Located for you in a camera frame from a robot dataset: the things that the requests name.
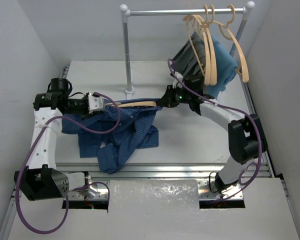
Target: white table surface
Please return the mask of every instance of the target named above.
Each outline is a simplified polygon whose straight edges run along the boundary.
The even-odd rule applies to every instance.
[[[172,84],[166,61],[133,61],[134,99],[161,98]],[[100,92],[119,101],[126,99],[124,61],[72,61],[67,79],[74,92]],[[221,103],[248,112],[237,76],[219,95]],[[158,111],[153,125],[159,130],[159,147],[137,149],[127,164],[225,163],[230,156],[228,133],[219,125],[192,112],[187,104]],[[57,163],[96,163],[97,158],[80,158],[77,135],[60,133]]]
[[[257,178],[245,208],[199,209],[195,180],[110,181],[109,213],[70,209],[55,233],[29,231],[15,216],[9,240],[298,240],[279,178]],[[50,230],[63,218],[62,199],[21,199],[25,218]]]

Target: blue cloth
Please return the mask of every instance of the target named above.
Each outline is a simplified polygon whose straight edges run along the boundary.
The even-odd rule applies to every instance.
[[[217,81],[216,85],[209,85],[205,93],[217,98],[219,92],[226,90],[226,85],[236,76],[235,69],[238,68],[238,64],[213,35],[212,42],[215,52]]]
[[[157,99],[123,100],[120,103],[156,101]],[[111,133],[94,134],[82,130],[75,124],[62,120],[62,132],[78,134],[81,158],[97,157],[102,172],[114,173],[126,163],[135,149],[154,148],[159,145],[158,129],[152,125],[157,111],[162,107],[123,107],[120,108],[120,125]],[[95,131],[111,129],[117,119],[115,107],[106,106],[104,113],[81,120],[80,115],[67,115],[85,127]]]

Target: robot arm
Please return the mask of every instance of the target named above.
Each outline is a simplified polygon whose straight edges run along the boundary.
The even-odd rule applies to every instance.
[[[217,107],[216,104],[203,102],[200,104],[200,114],[209,118],[228,131],[230,157],[225,166],[216,174],[214,185],[219,193],[237,183],[240,174],[258,156],[258,141],[250,121],[240,112]],[[256,123],[261,140],[262,152],[268,146],[257,115],[250,115]]]
[[[218,107],[218,102],[210,95],[204,94],[202,77],[190,75],[183,78],[183,83],[191,90],[210,101],[205,102],[186,89],[168,85],[164,96],[157,102],[158,106],[174,108],[178,104],[189,104],[192,111],[209,118],[228,132],[230,157],[216,176],[214,185],[219,193],[237,183],[241,172],[258,157],[258,141],[255,129],[245,115],[240,112]],[[250,115],[254,120],[261,138],[262,152],[268,149],[265,134],[257,115]]]
[[[63,114],[81,114],[87,117],[103,110],[104,102],[101,97],[87,93],[82,99],[71,99],[71,90],[72,85],[68,80],[54,78],[47,93],[36,95],[31,145],[52,117]],[[64,174],[57,171],[55,151],[60,123],[61,119],[56,119],[48,125],[23,172],[20,189],[30,201],[64,198],[68,192],[87,184],[87,172]],[[15,182],[18,175],[19,172],[16,171]]]

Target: wooden hanger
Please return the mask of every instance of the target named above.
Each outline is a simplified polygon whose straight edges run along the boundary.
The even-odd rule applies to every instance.
[[[236,17],[235,7],[232,4],[230,4],[229,6],[227,6],[227,8],[232,9],[232,19],[230,21],[228,21],[226,23],[226,25],[224,25],[223,23],[221,23],[219,21],[216,21],[216,20],[213,20],[213,23],[219,25],[219,29],[220,29],[220,31],[221,31],[224,38],[226,38],[228,40],[232,40],[234,42],[234,44],[236,46],[236,49],[238,51],[238,54],[239,54],[240,66],[241,66],[241,67],[239,67],[239,70],[236,69],[236,72],[241,75],[242,81],[244,83],[247,83],[249,81],[249,71],[248,71],[248,65],[247,65],[246,57],[245,57],[244,52],[241,49],[241,46],[240,46],[239,42],[237,41],[235,35],[229,29],[229,25],[235,20],[235,17]],[[225,35],[225,33],[223,32],[223,28],[228,32],[230,37]]]
[[[215,19],[215,8],[214,8],[213,5],[209,6],[209,8],[212,9],[212,19],[211,19],[211,21],[209,21],[209,13],[208,13],[207,5],[204,5],[203,8],[205,9],[206,19],[205,19],[205,21],[202,19],[203,20],[203,24],[202,25],[204,27],[204,32],[205,32],[205,34],[208,37],[209,49],[210,49],[210,60],[211,60],[210,85],[216,85],[217,84],[217,61],[216,61],[216,53],[215,53],[215,47],[214,47],[214,43],[212,41],[211,33],[210,33],[210,30],[209,30],[210,24]]]
[[[193,21],[192,22],[192,28],[193,28],[194,31],[196,30],[194,21],[195,20],[197,21],[198,30],[201,30],[201,28],[202,28],[202,21],[200,20],[200,17],[198,17],[198,15],[187,15],[182,20],[185,21],[189,42],[191,44],[193,53],[194,53],[195,58],[198,62],[198,65],[200,67],[201,73],[204,76],[204,85],[208,86],[210,84],[211,60],[210,60],[210,50],[209,50],[209,47],[207,47],[208,46],[207,36],[206,36],[206,34],[202,34],[204,45],[205,45],[205,71],[204,71],[203,64],[200,62],[199,56],[198,56],[197,51],[195,49],[194,43],[192,42],[190,31],[189,31],[190,30],[189,21]]]
[[[116,102],[119,108],[131,108],[131,107],[156,107],[157,103],[155,101],[136,101],[129,103]],[[106,103],[105,106],[114,107],[112,103]]]

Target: rack pole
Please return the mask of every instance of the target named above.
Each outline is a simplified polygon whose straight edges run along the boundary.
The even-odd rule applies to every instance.
[[[255,7],[255,3],[253,1],[249,1],[246,4],[246,7],[244,8],[244,11],[243,11],[243,14],[242,14],[242,20],[241,20],[238,32],[235,35],[235,38],[237,39],[238,42],[241,38],[242,33],[244,32],[246,23],[248,21],[248,17],[249,17],[249,15],[250,15],[250,13],[251,13],[251,11],[254,7]],[[232,47],[231,47],[231,50],[230,50],[230,53],[229,53],[231,55],[231,57],[234,56],[234,54],[236,52],[236,49],[237,49],[236,45],[232,44]]]
[[[127,5],[122,4],[121,10],[121,21],[123,29],[123,41],[124,41],[124,54],[125,54],[125,74],[126,74],[126,89],[127,95],[132,95],[135,92],[135,88],[132,86],[131,80],[131,66],[130,66],[130,53],[129,53],[129,38],[128,38],[128,16],[130,12]]]
[[[235,8],[236,14],[243,14],[244,7]],[[167,15],[191,15],[191,14],[205,14],[205,9],[187,9],[187,10],[151,10],[151,11],[130,11],[128,17],[132,16],[167,16]],[[216,8],[214,14],[232,14],[231,8]]]

